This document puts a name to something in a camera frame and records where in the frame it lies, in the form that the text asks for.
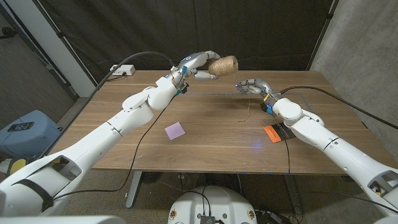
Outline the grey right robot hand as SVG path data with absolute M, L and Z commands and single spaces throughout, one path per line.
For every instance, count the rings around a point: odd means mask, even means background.
M 244 80 L 235 84 L 237 90 L 242 94 L 256 94 L 263 97 L 263 102 L 268 102 L 270 99 L 278 101 L 282 98 L 281 94 L 275 91 L 270 84 L 262 78 L 254 78 Z

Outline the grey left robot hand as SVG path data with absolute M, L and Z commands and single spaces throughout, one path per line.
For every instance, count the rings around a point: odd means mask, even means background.
M 207 63 L 207 61 L 215 61 L 221 57 L 214 51 L 197 52 L 191 54 L 181 60 L 181 62 L 170 69 L 170 74 L 166 79 L 170 80 L 175 88 L 182 89 L 187 83 L 186 78 L 193 76 L 199 81 L 216 80 L 218 75 L 209 72 L 199 72 L 198 68 Z

